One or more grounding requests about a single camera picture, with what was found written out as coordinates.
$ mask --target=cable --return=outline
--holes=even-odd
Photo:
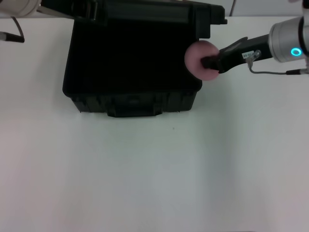
[[[252,70],[253,62],[261,57],[262,53],[260,50],[256,50],[251,56],[246,58],[246,63],[248,64],[248,68],[250,72],[253,74],[271,74],[271,75],[303,75],[303,74],[309,74],[309,63],[307,60],[307,68],[305,69],[295,69],[295,70],[289,70],[286,72],[255,72]]]
[[[13,16],[12,16],[12,19],[15,22],[20,35],[14,35],[14,34],[11,34],[11,33],[0,31],[0,41],[10,41],[10,42],[16,42],[16,43],[24,43],[25,37],[24,37],[23,30],[21,29],[21,26],[19,25],[17,19]]]
[[[24,33],[23,33],[23,30],[21,29],[21,26],[19,25],[19,22],[17,21],[17,19],[14,17],[14,16],[11,16],[12,20],[14,20],[17,28],[18,28],[18,31],[19,31],[19,34],[21,37],[25,38],[24,37]]]
[[[255,72],[252,70],[252,67],[249,65],[250,72],[254,74],[272,74],[272,75],[287,75],[286,72]]]

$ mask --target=white surface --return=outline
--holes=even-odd
[[[233,16],[302,15],[302,0],[236,0]]]
[[[286,19],[229,18],[210,41]],[[309,231],[308,76],[241,65],[204,83],[190,112],[80,114],[62,93],[72,21],[20,21],[26,43],[0,43],[1,232]]]

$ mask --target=black plastic case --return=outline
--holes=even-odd
[[[186,49],[226,24],[221,6],[169,1],[104,3],[103,24],[75,21],[63,92],[80,112],[155,116],[192,108],[202,82]]]

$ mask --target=black cable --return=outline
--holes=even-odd
[[[249,65],[250,72],[254,74],[272,74],[272,75],[287,75],[286,72],[255,72],[252,70],[252,67]]]
[[[18,28],[18,31],[19,31],[19,34],[21,37],[25,38],[24,37],[24,33],[23,33],[23,30],[21,29],[21,26],[19,25],[19,22],[17,21],[17,19],[14,17],[14,16],[11,16],[12,20],[14,20],[17,28]]]
[[[23,30],[21,29],[17,19],[15,17],[13,17],[13,16],[12,16],[12,19],[15,22],[20,35],[14,35],[14,34],[11,34],[11,33],[0,31],[0,40],[1,41],[16,42],[16,43],[24,43],[25,42],[25,37],[24,37]]]
[[[232,8],[231,8],[230,17],[233,16],[235,5],[236,5],[236,1],[237,0],[233,0],[233,5],[232,5]]]

